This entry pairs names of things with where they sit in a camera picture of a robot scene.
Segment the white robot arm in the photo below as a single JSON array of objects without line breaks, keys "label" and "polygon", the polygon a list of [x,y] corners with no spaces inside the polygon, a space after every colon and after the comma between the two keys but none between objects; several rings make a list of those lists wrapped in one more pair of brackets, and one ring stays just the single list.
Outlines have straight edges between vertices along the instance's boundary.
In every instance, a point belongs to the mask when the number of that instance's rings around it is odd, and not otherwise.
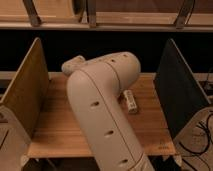
[{"label": "white robot arm", "polygon": [[119,103],[135,83],[140,62],[130,52],[91,60],[79,55],[62,64],[71,109],[101,171],[155,171]]}]

